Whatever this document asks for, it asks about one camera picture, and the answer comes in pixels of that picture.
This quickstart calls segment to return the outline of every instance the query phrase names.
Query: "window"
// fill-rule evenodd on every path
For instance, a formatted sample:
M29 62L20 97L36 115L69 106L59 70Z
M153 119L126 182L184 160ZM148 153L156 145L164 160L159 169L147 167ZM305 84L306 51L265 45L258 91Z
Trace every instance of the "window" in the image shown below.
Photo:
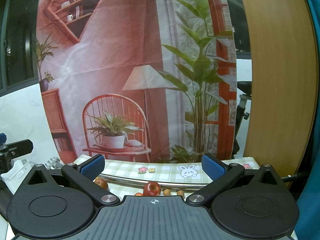
M0 25L2 24L6 2L7 2L7 0L0 0ZM2 80L2 71L0 68L0 92L3 89L3 83L4 83L4 81Z
M38 0L0 0L0 96L38 83L37 9Z
M247 18L242 0L228 0L238 59L251 59Z

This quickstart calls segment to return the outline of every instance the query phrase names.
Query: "white basket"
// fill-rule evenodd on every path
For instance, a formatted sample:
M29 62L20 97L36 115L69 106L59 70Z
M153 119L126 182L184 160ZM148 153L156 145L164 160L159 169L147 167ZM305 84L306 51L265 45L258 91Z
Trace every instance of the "white basket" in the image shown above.
M6 183L9 190L14 194L21 182L24 180L32 166L29 161L15 161L11 170L1 174L2 180Z

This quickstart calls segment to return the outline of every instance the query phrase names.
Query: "blue gripper pad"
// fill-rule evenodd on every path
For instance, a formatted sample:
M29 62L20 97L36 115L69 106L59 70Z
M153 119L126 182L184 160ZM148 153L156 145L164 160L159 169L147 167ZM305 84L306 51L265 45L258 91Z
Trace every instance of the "blue gripper pad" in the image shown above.
M205 154L202 156L201 160L202 170L210 177L212 180L216 180L225 174L229 168L228 165L224 164L222 161L216 159L211 154Z
M104 157L101 154L97 154L91 157L89 160L81 163L79 172L90 180L94 180L104 170Z

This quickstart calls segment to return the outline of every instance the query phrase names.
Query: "bunny print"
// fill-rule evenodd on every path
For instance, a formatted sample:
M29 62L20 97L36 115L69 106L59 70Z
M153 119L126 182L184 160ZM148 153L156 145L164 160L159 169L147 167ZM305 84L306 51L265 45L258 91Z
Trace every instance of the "bunny print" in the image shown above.
M180 165L179 169L181 170L181 176L183 178L187 178L190 176L195 177L198 174L198 172L195 170L194 164L190 165L189 167Z

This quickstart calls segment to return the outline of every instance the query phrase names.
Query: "white flower pot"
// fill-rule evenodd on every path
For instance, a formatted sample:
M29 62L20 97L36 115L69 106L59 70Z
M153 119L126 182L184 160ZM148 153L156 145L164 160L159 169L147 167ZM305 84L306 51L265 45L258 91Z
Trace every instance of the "white flower pot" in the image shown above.
M124 135L120 136L103 136L102 143L110 149L121 149L124 146Z

